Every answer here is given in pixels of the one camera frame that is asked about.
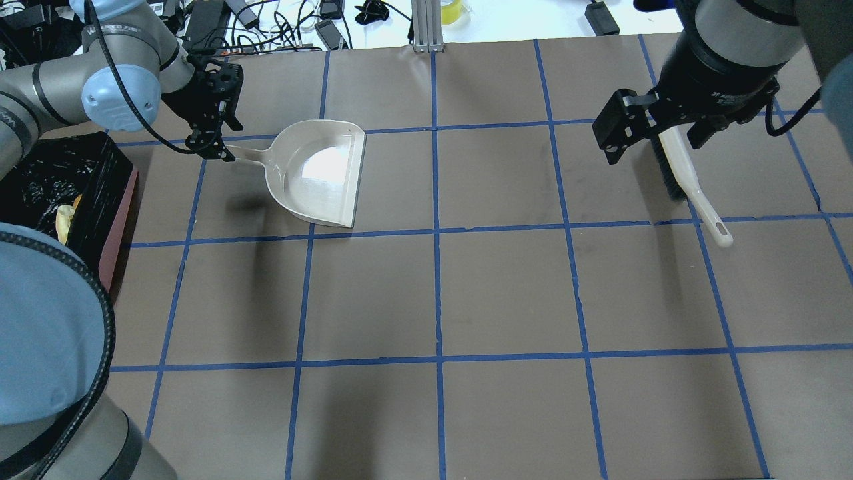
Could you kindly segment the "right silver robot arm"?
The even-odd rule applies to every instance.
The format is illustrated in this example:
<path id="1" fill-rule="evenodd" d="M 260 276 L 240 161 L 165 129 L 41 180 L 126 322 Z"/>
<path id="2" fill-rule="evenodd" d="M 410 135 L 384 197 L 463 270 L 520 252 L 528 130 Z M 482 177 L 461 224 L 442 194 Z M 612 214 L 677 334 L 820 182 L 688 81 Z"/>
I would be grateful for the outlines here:
<path id="1" fill-rule="evenodd" d="M 851 99 L 840 74 L 851 70 L 850 1 L 636 1 L 640 11 L 676 10 L 683 25 L 655 86 L 613 93 L 593 123 L 610 164 L 640 140 L 689 125 L 694 149 L 729 125 L 752 121 L 779 91 L 777 75 L 801 49 L 811 55 L 824 109 Z"/>

